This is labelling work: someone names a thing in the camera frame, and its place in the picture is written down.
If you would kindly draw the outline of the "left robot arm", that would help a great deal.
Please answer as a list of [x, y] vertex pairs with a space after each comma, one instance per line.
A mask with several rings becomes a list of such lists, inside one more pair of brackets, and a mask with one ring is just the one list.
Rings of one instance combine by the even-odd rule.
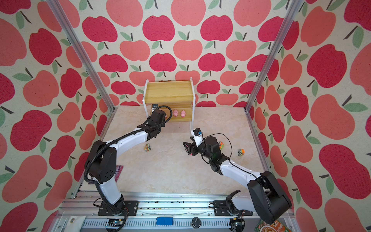
[[106, 210], [113, 216], [128, 215], [124, 197], [115, 181], [117, 157], [155, 138], [172, 116], [169, 106], [159, 106], [133, 131], [108, 142], [97, 140], [93, 143], [85, 163], [83, 178], [85, 182], [95, 185], [102, 199], [99, 209]]

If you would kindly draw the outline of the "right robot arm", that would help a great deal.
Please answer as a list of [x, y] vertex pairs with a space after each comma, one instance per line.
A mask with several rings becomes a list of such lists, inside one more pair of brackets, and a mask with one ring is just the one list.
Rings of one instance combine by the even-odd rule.
[[273, 224], [292, 208], [290, 198], [271, 172], [259, 173], [236, 164], [221, 152], [215, 137], [197, 136], [191, 143], [183, 142], [183, 146], [188, 155], [200, 154], [214, 172], [233, 179], [248, 190], [248, 193], [236, 190], [226, 197], [224, 205], [214, 203], [214, 207], [222, 208], [232, 216], [240, 216], [245, 211], [255, 212], [267, 224]]

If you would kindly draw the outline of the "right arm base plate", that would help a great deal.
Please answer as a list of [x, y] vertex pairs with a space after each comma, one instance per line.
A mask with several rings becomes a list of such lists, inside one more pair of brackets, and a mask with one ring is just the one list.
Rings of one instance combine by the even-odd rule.
[[215, 216], [253, 216], [254, 213], [248, 210], [238, 210], [231, 201], [213, 201], [208, 205], [210, 209], [214, 210]]

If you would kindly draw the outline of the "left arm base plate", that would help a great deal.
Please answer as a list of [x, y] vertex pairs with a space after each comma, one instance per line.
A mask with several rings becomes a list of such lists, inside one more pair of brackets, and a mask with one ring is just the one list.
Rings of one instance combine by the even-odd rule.
[[98, 216], [136, 216], [138, 204], [138, 201], [118, 201], [114, 206], [109, 206], [105, 202], [102, 202], [99, 206]]

